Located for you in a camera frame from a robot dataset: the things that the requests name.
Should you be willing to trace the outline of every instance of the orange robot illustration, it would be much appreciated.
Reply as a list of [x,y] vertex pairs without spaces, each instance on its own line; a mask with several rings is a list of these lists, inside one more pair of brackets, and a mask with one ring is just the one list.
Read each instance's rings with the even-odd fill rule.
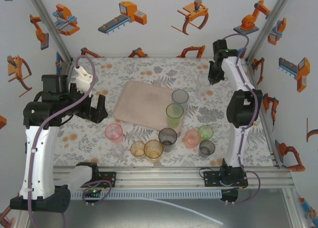
[[79,31],[77,18],[72,15],[71,11],[64,5],[58,3],[56,11],[53,13],[56,18],[55,26],[59,33],[70,36]]
[[[209,13],[208,13],[209,9],[202,4],[202,0],[195,0],[193,3],[183,7],[183,9],[187,11],[188,13],[184,13],[181,10],[178,10],[179,13],[185,16],[185,20],[184,20],[185,22],[183,24],[182,30],[178,29],[175,26],[172,26],[172,28],[184,33],[185,35],[189,35],[187,33],[188,24],[191,24],[192,26],[198,29],[202,29],[209,19]],[[194,23],[191,23],[193,20],[195,20],[197,17],[200,17],[200,16],[204,16],[204,19],[199,26],[195,25]]]
[[[31,69],[30,69],[28,63],[23,58],[21,58],[19,56],[16,56],[14,58],[12,56],[8,56],[7,61],[8,61],[8,76],[14,74],[14,77],[11,78],[9,80],[9,82],[13,81],[14,79],[17,79],[21,83],[23,88],[26,89],[26,91],[19,96],[19,97],[21,97],[25,93],[27,93],[28,91],[30,91],[32,89],[31,87],[28,87],[23,81],[32,75]],[[25,65],[26,69],[29,72],[29,75],[27,75],[25,77],[23,77],[23,75],[22,75],[22,65]]]

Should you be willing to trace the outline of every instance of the table surface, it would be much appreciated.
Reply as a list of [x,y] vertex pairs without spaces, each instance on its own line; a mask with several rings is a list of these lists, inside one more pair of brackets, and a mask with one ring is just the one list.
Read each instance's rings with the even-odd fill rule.
[[[74,116],[61,126],[56,141],[54,166],[74,166],[80,161],[97,162],[99,166],[218,166],[221,165],[229,144],[230,124],[226,119],[226,109],[233,91],[226,77],[224,81],[211,86],[208,95],[195,96],[195,82],[199,73],[209,70],[208,59],[190,58],[96,58],[92,59],[96,68],[98,82],[93,89],[92,106],[97,105],[99,94],[106,96],[108,118],[95,124]],[[92,73],[89,62],[81,59],[79,64]],[[71,81],[77,73],[73,71]],[[188,109],[181,132],[178,134],[175,149],[163,153],[153,164],[148,159],[136,159],[130,154],[130,146],[135,141],[158,139],[158,131],[143,126],[117,121],[112,116],[116,102],[126,82],[142,81],[168,88],[182,88],[189,93]],[[113,143],[105,134],[111,123],[123,127],[126,151],[124,157],[117,159],[111,155]],[[208,158],[199,155],[198,146],[187,149],[182,141],[189,129],[199,129],[208,124],[214,130],[211,140],[216,146],[214,154]],[[243,155],[245,166],[272,166],[272,160],[260,118],[254,123],[248,137]]]

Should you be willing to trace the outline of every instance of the black mount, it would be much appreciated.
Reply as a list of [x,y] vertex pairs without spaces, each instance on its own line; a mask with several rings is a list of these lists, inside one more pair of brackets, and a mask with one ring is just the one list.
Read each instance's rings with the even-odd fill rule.
[[223,159],[220,171],[204,171],[204,185],[206,187],[242,187],[248,186],[246,173],[241,167],[227,166]]
[[213,53],[214,62],[210,61],[210,69],[208,75],[211,85],[224,80],[224,71],[221,68],[223,59],[238,56],[238,51],[236,49],[228,49],[227,41],[225,39],[220,39],[213,43]]
[[[257,120],[260,105],[262,103],[263,93],[261,90],[253,89],[257,97],[257,115],[254,119]],[[247,100],[249,104],[244,105],[244,101]],[[255,100],[250,91],[237,90],[234,91],[233,96],[230,100],[230,103],[227,108],[227,119],[232,123],[236,128],[239,126],[246,126],[250,123],[253,118],[255,110]]]
[[[116,173],[107,172],[109,178],[106,178],[102,172],[99,172],[97,163],[95,162],[80,162],[76,166],[89,166],[92,168],[92,178],[88,182],[99,181],[102,179],[110,180],[112,187],[115,186]],[[100,183],[97,188],[109,187],[108,184]],[[45,211],[63,213],[68,208],[71,201],[71,193],[67,185],[55,186],[54,194],[46,199],[38,197],[37,200],[32,200],[33,211]],[[15,210],[28,210],[27,199],[23,199],[22,196],[14,197],[10,200],[10,208]]]
[[[43,75],[42,81],[43,91],[40,92],[42,102],[29,102],[23,110],[23,125],[27,128],[40,126],[50,115],[73,104],[84,95],[77,91],[75,83],[71,83],[69,92],[66,75]],[[96,108],[90,106],[92,98],[93,96],[88,96],[79,105],[55,117],[45,125],[44,129],[48,129],[49,126],[61,126],[62,118],[74,114],[94,123],[100,123],[108,116],[105,109],[105,96],[99,95]]]

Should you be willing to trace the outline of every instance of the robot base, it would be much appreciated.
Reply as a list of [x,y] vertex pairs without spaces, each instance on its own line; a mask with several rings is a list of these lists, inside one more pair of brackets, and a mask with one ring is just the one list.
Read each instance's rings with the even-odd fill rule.
[[246,173],[241,167],[227,166],[224,159],[220,171],[203,172],[206,187],[242,187],[248,186]]
[[41,50],[44,50],[49,47],[49,34],[46,33],[45,35],[46,35],[46,42],[44,44],[41,44]]
[[238,27],[235,27],[233,30],[234,30],[235,32],[237,32],[237,33],[242,33],[242,34],[247,35],[247,34],[250,34],[250,33],[253,33],[253,32],[258,31],[259,28],[255,26],[253,29],[246,31],[246,30],[242,30],[242,29],[240,28],[240,26],[238,26]]

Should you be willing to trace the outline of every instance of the clear glass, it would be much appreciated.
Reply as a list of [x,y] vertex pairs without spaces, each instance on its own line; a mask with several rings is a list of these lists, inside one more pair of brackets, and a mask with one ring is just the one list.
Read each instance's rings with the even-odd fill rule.
[[124,141],[123,128],[119,124],[110,124],[105,129],[105,136],[114,143]]
[[162,143],[158,140],[150,140],[145,144],[144,152],[150,161],[157,162],[163,152]]
[[189,100],[189,94],[185,90],[177,89],[172,93],[171,97],[173,103],[180,104],[183,110],[186,108]]
[[203,140],[209,140],[213,136],[213,129],[209,125],[202,125],[199,132]]
[[210,140],[204,140],[200,143],[199,150],[202,157],[208,157],[215,152],[215,145]]
[[134,142],[130,146],[130,152],[133,156],[137,158],[142,158],[144,157],[144,154],[145,154],[144,147],[145,147],[144,142],[141,142],[141,141]]
[[172,128],[164,128],[160,130],[158,135],[159,141],[164,145],[164,152],[171,152],[174,148],[174,143],[177,141],[177,133]]
[[211,85],[208,79],[208,73],[199,74],[196,86],[195,86],[195,94],[197,96],[206,96],[208,93],[208,90],[211,90]]
[[182,116],[183,116],[183,108],[180,104],[172,103],[166,108],[167,114],[167,122],[170,128],[178,127]]
[[187,149],[195,148],[202,140],[201,134],[197,130],[188,130],[184,136],[184,143]]
[[111,152],[111,155],[113,155],[114,157],[118,159],[122,159],[125,154],[125,147],[120,144],[116,144],[116,145],[113,145],[113,147],[111,147],[110,152]]

